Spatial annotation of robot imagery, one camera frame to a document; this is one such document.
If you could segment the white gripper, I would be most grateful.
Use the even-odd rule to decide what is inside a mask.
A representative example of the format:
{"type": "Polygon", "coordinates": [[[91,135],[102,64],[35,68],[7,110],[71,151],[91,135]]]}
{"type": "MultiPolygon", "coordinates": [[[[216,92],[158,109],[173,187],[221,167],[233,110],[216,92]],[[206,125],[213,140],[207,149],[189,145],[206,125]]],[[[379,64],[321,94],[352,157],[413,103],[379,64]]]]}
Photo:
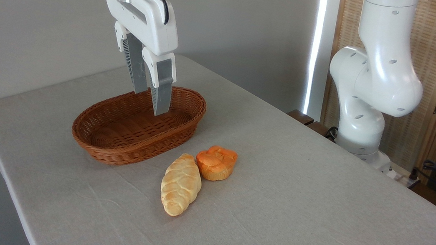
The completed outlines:
{"type": "Polygon", "coordinates": [[[147,90],[146,63],[154,115],[167,113],[172,84],[177,82],[173,52],[178,37],[173,6],[167,0],[107,0],[107,6],[117,20],[116,40],[125,56],[134,92],[147,90]]]}

